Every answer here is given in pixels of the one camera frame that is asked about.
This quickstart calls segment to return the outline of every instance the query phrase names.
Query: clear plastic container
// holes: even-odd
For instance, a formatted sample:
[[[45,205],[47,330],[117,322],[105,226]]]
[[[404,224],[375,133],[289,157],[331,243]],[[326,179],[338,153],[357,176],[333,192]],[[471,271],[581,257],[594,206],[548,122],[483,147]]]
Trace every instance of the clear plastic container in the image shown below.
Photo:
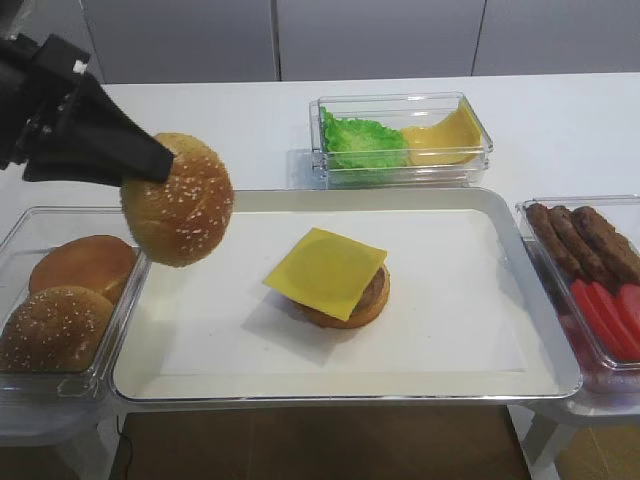
[[[570,290],[568,277],[552,259],[533,227],[525,209],[534,202],[547,207],[564,205],[569,210],[589,205],[603,215],[638,251],[640,246],[640,196],[538,198],[516,206],[520,231],[529,254],[543,267],[539,273],[560,323],[574,349],[584,375],[584,386],[596,393],[640,392],[640,363],[616,361],[586,322]]]
[[[119,208],[34,207],[27,210],[0,246],[0,331],[27,298],[31,271],[52,249],[89,235],[113,235],[135,246]],[[151,262],[138,251],[136,265],[115,306],[90,367],[79,373],[1,373],[0,404],[97,401],[107,391],[106,375],[126,332],[127,321]]]
[[[374,120],[396,130],[440,125],[442,132],[441,122],[448,119],[445,135],[471,129],[477,141],[458,141],[460,146],[446,148],[329,152],[324,137],[325,109],[336,119]],[[454,112],[458,115],[452,122],[450,114]],[[489,168],[488,155],[493,151],[491,138],[467,98],[458,92],[322,97],[310,105],[310,125],[314,176],[327,188],[473,185]],[[402,166],[367,166],[398,158],[403,159]],[[354,164],[356,168],[344,168]]]

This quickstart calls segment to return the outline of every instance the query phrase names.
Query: white cabinet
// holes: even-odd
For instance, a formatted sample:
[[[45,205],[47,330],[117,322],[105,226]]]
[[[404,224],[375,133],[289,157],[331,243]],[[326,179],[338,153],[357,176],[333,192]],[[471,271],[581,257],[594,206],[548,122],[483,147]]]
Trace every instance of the white cabinet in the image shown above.
[[[470,75],[484,0],[277,0],[283,80]]]
[[[474,75],[638,70],[638,0],[487,0]]]
[[[108,83],[277,78],[270,0],[84,0],[84,6]]]

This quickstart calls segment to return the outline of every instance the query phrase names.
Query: white tray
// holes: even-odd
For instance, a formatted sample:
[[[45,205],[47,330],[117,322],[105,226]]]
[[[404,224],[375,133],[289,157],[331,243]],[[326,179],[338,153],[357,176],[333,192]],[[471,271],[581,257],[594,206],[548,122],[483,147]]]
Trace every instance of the white tray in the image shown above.
[[[262,284],[312,227],[389,252],[375,322],[316,327]],[[238,192],[209,258],[152,266],[113,382],[134,401],[518,400],[581,376],[508,207],[461,188]]]

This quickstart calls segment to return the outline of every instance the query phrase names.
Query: burger patty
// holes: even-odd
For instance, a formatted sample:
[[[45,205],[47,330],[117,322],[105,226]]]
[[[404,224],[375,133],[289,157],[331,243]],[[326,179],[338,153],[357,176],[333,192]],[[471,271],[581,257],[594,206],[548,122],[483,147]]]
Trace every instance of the burger patty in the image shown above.
[[[616,277],[580,236],[571,221],[571,211],[563,206],[553,207],[549,212],[549,219],[562,243],[580,262],[587,275],[607,290],[614,292],[618,284]]]
[[[572,280],[576,278],[587,279],[588,277],[580,266],[580,262],[562,243],[553,229],[547,207],[540,203],[534,203],[527,207],[526,215],[536,235],[562,270]]]
[[[622,283],[640,285],[640,258],[629,241],[591,207],[580,207],[571,215],[582,238]]]

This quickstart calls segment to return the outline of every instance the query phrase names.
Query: floor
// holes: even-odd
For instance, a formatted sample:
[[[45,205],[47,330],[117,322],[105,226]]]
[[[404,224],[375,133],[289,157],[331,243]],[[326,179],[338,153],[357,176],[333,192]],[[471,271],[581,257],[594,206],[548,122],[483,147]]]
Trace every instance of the floor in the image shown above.
[[[525,480],[502,407],[133,414],[110,480]],[[563,480],[640,478],[640,427],[581,431]],[[0,449],[2,480],[75,480],[50,448]]]

